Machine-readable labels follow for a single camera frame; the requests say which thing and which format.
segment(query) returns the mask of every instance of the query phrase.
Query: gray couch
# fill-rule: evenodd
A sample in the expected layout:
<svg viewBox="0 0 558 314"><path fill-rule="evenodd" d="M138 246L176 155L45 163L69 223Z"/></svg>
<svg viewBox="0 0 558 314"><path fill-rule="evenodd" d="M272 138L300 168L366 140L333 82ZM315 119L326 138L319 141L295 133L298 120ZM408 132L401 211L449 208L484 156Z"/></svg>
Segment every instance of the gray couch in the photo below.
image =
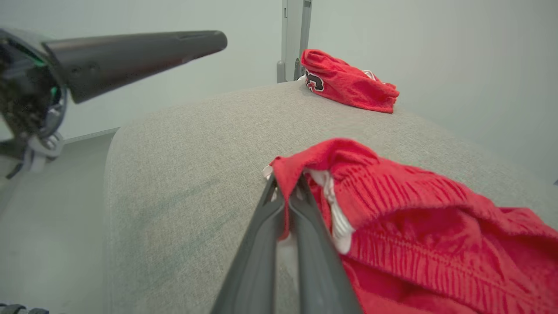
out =
<svg viewBox="0 0 558 314"><path fill-rule="evenodd" d="M208 313L262 193L261 174L331 137L527 206L557 227L558 188L396 104L392 115L316 96L303 82L168 108L122 127L105 170L108 313ZM297 312L278 265L277 312Z"/></svg>

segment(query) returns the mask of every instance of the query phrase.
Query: gray floor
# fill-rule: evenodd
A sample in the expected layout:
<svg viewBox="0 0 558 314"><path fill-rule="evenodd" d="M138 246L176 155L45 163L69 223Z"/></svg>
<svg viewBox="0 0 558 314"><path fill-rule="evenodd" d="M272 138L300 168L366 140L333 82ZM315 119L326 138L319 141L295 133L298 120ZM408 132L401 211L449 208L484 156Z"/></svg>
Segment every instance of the gray floor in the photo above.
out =
<svg viewBox="0 0 558 314"><path fill-rule="evenodd" d="M0 209L0 302L102 313L103 172L113 134L68 144Z"/></svg>

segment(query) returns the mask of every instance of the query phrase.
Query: black printed logo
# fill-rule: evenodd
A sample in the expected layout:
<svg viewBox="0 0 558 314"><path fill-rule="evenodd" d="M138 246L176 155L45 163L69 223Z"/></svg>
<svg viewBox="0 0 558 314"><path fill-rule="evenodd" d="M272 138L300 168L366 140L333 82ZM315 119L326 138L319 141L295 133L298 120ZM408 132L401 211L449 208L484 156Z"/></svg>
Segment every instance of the black printed logo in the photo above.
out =
<svg viewBox="0 0 558 314"><path fill-rule="evenodd" d="M306 71L306 86L313 92L322 92L324 90L324 81L316 74Z"/></svg>

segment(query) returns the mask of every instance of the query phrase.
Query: red fabric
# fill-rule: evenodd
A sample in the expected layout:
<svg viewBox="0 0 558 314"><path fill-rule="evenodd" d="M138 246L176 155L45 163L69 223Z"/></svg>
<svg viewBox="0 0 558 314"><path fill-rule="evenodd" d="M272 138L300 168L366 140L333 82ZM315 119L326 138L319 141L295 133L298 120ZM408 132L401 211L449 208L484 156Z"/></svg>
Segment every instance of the red fabric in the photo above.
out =
<svg viewBox="0 0 558 314"><path fill-rule="evenodd" d="M361 70L327 53L306 49L300 63L306 68L306 85L317 95L350 106L393 113L399 92L395 85L373 80Z"/></svg>
<svg viewBox="0 0 558 314"><path fill-rule="evenodd" d="M558 312L558 232L528 208L496 207L463 184L347 139L271 165L286 199L303 169L331 172L356 230L341 258L365 313ZM309 181L328 213L321 187Z"/></svg>

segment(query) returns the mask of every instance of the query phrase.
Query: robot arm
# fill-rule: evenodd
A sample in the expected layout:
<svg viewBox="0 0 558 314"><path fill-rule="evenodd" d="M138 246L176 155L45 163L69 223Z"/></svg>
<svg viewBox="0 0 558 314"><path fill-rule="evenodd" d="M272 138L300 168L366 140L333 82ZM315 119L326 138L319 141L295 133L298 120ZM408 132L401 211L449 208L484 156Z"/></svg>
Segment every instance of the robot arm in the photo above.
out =
<svg viewBox="0 0 558 314"><path fill-rule="evenodd" d="M68 93L82 103L225 47L220 31L52 41L0 28L0 156L18 162L6 178L60 155Z"/></svg>

